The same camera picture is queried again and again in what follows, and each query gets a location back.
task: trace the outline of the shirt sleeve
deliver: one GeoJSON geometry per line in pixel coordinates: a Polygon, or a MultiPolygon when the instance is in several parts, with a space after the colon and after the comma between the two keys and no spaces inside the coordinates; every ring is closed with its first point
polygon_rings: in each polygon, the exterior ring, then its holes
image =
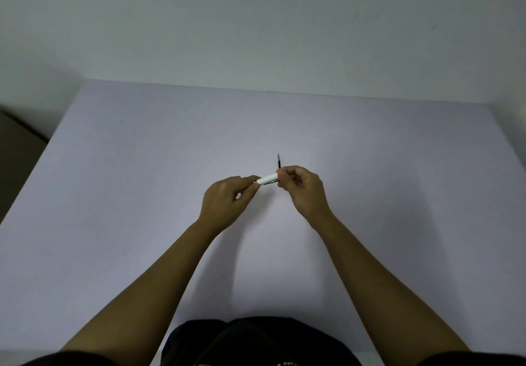
{"type": "Polygon", "coordinates": [[[34,359],[22,366],[117,366],[104,356],[81,351],[56,352],[34,359]]]}
{"type": "Polygon", "coordinates": [[[450,364],[487,364],[488,366],[526,366],[526,358],[518,355],[483,352],[445,352],[430,356],[418,366],[446,366],[450,364]]]}

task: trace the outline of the black shirt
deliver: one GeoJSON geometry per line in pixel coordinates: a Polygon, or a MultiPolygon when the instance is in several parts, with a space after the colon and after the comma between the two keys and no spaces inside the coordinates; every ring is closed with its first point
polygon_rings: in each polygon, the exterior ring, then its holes
{"type": "MultiPolygon", "coordinates": [[[[520,356],[451,352],[432,356],[420,366],[456,362],[503,366],[526,365],[520,356]]],[[[85,352],[60,352],[26,366],[116,366],[111,360],[85,352]]],[[[162,349],[161,366],[360,366],[340,341],[286,317],[248,317],[226,323],[192,320],[176,328],[162,349]]]]}

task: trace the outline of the bare forearm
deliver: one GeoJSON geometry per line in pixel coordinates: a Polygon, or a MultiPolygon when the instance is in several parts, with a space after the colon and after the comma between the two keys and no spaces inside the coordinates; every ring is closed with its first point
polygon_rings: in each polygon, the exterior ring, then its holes
{"type": "Polygon", "coordinates": [[[61,350],[98,353],[120,366],[148,365],[214,237],[210,229],[194,223],[61,350]]]}
{"type": "Polygon", "coordinates": [[[312,224],[387,366],[416,365],[435,353],[469,351],[455,332],[390,273],[332,214],[312,224]]]}

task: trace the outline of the hand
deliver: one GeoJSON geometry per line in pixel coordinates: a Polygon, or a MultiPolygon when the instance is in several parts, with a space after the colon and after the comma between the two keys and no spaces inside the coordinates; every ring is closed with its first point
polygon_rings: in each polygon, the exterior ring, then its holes
{"type": "Polygon", "coordinates": [[[214,183],[202,199],[198,222],[206,225],[214,234],[220,234],[235,222],[256,195],[260,186],[254,182],[259,178],[255,175],[234,176],[214,183]]]}
{"type": "Polygon", "coordinates": [[[332,215],[324,184],[316,173],[300,166],[284,166],[276,172],[278,187],[288,191],[294,206],[307,222],[312,225],[319,218],[332,215]]]}

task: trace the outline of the table surface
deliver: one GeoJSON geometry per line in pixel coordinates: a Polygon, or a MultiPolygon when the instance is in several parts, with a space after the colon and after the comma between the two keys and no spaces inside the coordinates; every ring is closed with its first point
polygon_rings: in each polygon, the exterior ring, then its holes
{"type": "MultiPolygon", "coordinates": [[[[0,226],[0,348],[58,349],[232,175],[299,164],[472,346],[526,350],[526,173],[482,105],[88,81],[0,226]]],[[[172,328],[292,316],[370,342],[323,243],[263,186],[207,250],[172,328]]]]}

